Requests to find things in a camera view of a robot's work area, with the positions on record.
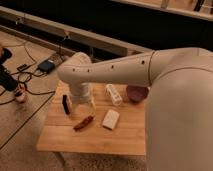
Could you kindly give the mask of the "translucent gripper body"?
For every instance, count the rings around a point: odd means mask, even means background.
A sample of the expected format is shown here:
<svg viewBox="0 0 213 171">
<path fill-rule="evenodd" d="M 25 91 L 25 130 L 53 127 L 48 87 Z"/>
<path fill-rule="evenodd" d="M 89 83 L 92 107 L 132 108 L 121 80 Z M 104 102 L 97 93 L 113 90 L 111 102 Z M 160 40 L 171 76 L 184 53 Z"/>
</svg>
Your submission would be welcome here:
<svg viewBox="0 0 213 171">
<path fill-rule="evenodd" d="M 81 95 L 72 95 L 71 96 L 72 108 L 76 109 L 80 104 L 87 104 L 90 107 L 95 107 L 95 102 L 92 94 Z"/>
</svg>

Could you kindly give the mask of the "person's dark sleeve forearm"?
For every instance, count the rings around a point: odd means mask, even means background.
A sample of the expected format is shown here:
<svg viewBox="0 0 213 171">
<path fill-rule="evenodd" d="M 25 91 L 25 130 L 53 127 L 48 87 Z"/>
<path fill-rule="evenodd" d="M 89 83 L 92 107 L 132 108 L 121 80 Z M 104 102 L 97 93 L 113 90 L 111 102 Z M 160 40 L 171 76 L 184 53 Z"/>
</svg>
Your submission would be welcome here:
<svg viewBox="0 0 213 171">
<path fill-rule="evenodd" d="M 18 88 L 18 82 L 6 71 L 3 63 L 12 57 L 12 53 L 9 49 L 0 47 L 0 85 L 7 91 L 16 91 Z"/>
</svg>

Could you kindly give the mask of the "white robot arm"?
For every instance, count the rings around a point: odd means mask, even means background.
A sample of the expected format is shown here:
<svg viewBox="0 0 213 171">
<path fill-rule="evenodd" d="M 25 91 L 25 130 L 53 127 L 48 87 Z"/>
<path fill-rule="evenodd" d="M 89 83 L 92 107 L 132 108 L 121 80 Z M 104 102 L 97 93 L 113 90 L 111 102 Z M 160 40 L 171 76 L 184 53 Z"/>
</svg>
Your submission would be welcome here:
<svg viewBox="0 0 213 171">
<path fill-rule="evenodd" d="M 98 63 L 78 52 L 58 76 L 77 103 L 91 96 L 91 83 L 148 87 L 147 170 L 213 171 L 213 51 L 156 50 Z"/>
</svg>

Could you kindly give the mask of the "person's hand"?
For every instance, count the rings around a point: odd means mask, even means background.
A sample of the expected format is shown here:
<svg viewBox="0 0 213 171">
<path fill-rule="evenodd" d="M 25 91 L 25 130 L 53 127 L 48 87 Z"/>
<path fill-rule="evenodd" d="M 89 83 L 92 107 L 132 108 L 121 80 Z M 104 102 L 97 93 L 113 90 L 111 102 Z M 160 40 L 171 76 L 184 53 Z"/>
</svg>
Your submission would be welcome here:
<svg viewBox="0 0 213 171">
<path fill-rule="evenodd" d="M 18 103 L 25 103 L 27 101 L 27 93 L 25 87 L 19 84 L 14 90 L 14 97 Z"/>
</svg>

